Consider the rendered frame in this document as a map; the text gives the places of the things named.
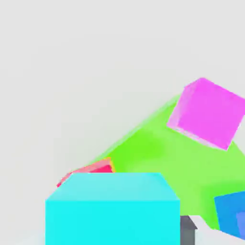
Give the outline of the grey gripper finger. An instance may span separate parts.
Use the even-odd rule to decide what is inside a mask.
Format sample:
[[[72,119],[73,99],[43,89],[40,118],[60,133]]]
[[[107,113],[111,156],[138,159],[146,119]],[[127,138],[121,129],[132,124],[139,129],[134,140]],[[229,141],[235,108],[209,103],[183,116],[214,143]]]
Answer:
[[[181,216],[180,245],[228,245],[228,238],[198,215]]]

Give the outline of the small cyan cube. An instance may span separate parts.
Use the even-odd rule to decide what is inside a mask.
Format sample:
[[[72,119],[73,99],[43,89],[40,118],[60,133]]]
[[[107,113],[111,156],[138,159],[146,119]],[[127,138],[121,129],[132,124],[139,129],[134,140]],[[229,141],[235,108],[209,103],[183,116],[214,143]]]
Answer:
[[[45,245],[180,245],[180,201],[159,173],[77,173],[45,201]]]

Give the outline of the small blue cube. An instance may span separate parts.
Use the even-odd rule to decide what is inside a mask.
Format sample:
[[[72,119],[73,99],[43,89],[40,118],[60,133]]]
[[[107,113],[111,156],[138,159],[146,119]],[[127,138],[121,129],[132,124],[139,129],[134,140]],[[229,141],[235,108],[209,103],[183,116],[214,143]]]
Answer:
[[[245,240],[245,191],[214,198],[219,228]]]

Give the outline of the small red cube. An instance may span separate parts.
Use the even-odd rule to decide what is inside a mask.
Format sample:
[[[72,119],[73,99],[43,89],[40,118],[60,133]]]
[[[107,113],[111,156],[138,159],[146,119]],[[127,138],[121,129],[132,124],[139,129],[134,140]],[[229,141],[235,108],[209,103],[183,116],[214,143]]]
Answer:
[[[72,174],[76,173],[114,173],[115,167],[110,157],[104,158],[82,168],[78,168],[67,173],[58,183],[57,187],[60,187]]]

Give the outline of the small magenta cube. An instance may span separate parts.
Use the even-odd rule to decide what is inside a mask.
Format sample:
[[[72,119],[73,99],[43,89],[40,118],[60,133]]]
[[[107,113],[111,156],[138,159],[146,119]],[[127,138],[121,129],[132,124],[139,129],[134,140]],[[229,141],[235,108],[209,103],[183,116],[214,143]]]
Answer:
[[[187,85],[167,126],[204,145],[227,150],[245,116],[245,98],[199,78]]]

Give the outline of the large green box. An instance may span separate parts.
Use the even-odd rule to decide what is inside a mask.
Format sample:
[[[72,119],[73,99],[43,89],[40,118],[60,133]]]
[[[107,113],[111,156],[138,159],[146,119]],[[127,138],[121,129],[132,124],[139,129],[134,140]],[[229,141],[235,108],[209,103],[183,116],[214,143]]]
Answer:
[[[109,157],[116,172],[161,173],[180,199],[181,215],[199,215],[213,229],[217,196],[245,191],[245,155],[235,143],[211,148],[167,127],[175,96],[97,160]]]

